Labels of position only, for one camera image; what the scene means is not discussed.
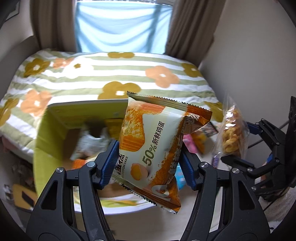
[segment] orange flower pattern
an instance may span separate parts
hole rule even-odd
[[[161,88],[168,88],[170,84],[178,84],[180,79],[164,66],[155,66],[145,70],[148,78],[154,79],[155,84]]]
[[[109,58],[132,58],[135,54],[131,52],[110,52],[108,53]]]
[[[72,62],[73,59],[74,58],[68,58],[68,59],[65,59],[65,58],[56,58],[54,60],[53,67],[55,69],[66,67],[67,65],[69,65]]]
[[[20,109],[24,113],[33,114],[35,117],[41,116],[51,98],[52,96],[48,91],[38,93],[36,90],[30,90],[26,94],[26,99],[21,103]]]
[[[193,78],[202,77],[202,74],[194,64],[183,63],[181,65],[184,68],[185,74],[188,75],[189,77],[193,77]]]
[[[134,83],[122,84],[117,81],[110,82],[103,87],[103,93],[99,94],[98,100],[102,99],[127,99],[127,91],[138,93],[141,88]]]
[[[11,109],[16,107],[19,99],[9,98],[3,107],[0,107],[0,126],[4,125],[11,115]]]
[[[24,77],[28,77],[34,74],[40,74],[49,65],[50,65],[50,61],[43,61],[42,59],[35,58],[32,62],[27,63],[25,67]]]

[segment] blue window blind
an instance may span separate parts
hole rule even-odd
[[[79,1],[75,34],[79,52],[165,51],[172,6],[133,1]]]

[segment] snack wrapper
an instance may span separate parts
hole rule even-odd
[[[245,159],[250,131],[248,125],[230,97],[224,103],[225,115],[213,150],[214,159],[233,154]]]
[[[137,195],[177,213],[181,204],[175,172],[183,135],[208,123],[212,113],[165,98],[127,95],[112,176]]]

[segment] brown curtain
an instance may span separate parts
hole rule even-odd
[[[31,0],[31,22],[41,49],[76,52],[76,0]]]
[[[197,67],[213,42],[225,0],[176,0],[165,54]]]

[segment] bed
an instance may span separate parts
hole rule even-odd
[[[9,86],[0,101],[3,143],[29,162],[40,119],[52,103],[125,99],[126,91],[132,91],[195,104],[213,111],[212,123],[222,120],[214,91],[197,67],[184,60],[151,53],[34,53],[38,49],[32,45],[34,37],[2,60]]]

